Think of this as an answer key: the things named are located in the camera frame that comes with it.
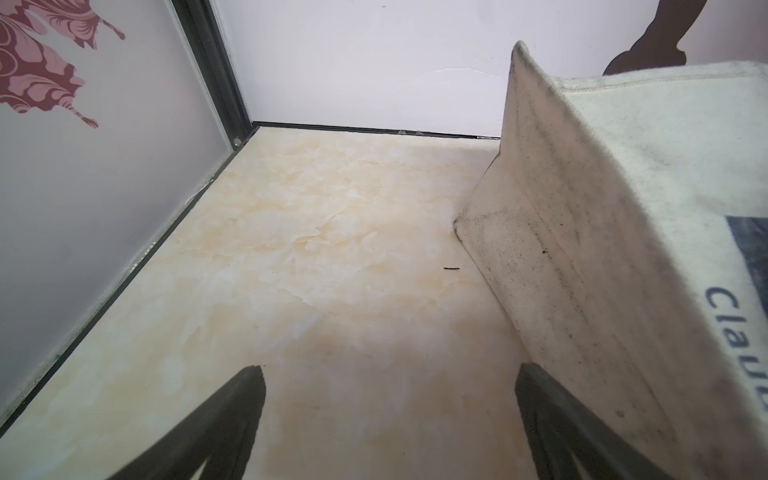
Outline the cream canvas grocery bag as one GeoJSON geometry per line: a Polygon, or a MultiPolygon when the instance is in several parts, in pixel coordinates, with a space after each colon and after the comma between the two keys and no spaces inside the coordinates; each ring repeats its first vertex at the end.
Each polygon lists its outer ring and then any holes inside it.
{"type": "Polygon", "coordinates": [[[767,68],[592,78],[511,54],[454,224],[545,371],[675,479],[767,475],[767,68]]]}

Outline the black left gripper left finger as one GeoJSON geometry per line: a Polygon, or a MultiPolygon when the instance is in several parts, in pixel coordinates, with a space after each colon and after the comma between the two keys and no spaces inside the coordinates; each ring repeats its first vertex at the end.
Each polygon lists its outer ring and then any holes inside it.
{"type": "Polygon", "coordinates": [[[114,479],[241,479],[266,401],[262,368],[240,370],[114,479]]]}

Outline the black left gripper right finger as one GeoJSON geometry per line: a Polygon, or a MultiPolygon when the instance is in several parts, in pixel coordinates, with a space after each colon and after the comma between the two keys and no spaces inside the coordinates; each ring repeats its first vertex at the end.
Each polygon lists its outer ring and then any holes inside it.
{"type": "Polygon", "coordinates": [[[515,393],[540,479],[667,479],[535,363],[520,366],[515,393]]]}

